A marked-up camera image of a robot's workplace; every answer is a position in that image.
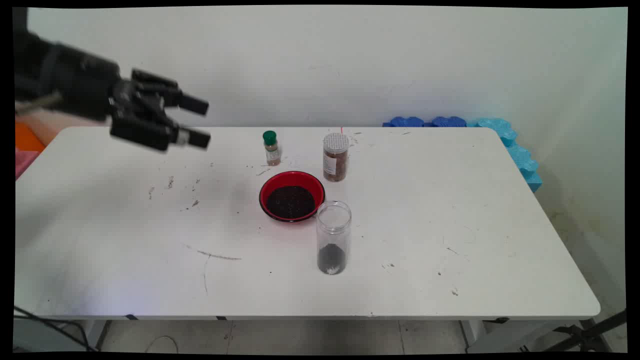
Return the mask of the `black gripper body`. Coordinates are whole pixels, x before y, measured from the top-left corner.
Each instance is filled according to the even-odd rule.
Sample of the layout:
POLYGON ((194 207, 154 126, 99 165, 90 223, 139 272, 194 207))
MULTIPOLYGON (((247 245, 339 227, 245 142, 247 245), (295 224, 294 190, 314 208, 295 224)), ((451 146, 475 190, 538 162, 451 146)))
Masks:
POLYGON ((125 84, 112 60, 14 31, 16 116, 50 109, 103 122, 114 110, 130 109, 131 101, 118 97, 125 84))

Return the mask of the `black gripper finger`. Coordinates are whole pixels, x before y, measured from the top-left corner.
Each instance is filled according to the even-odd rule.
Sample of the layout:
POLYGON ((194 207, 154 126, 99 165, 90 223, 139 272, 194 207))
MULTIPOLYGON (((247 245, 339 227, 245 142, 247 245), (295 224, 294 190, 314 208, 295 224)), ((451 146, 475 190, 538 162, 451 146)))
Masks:
POLYGON ((132 69, 130 79, 136 93, 149 100, 158 100, 162 109, 177 107, 205 116, 210 107, 208 101, 184 92, 176 80, 137 68, 132 69))
POLYGON ((111 112, 110 135, 140 146, 165 152, 169 146, 192 146, 206 150, 210 133, 176 123, 157 109, 120 108, 111 112))

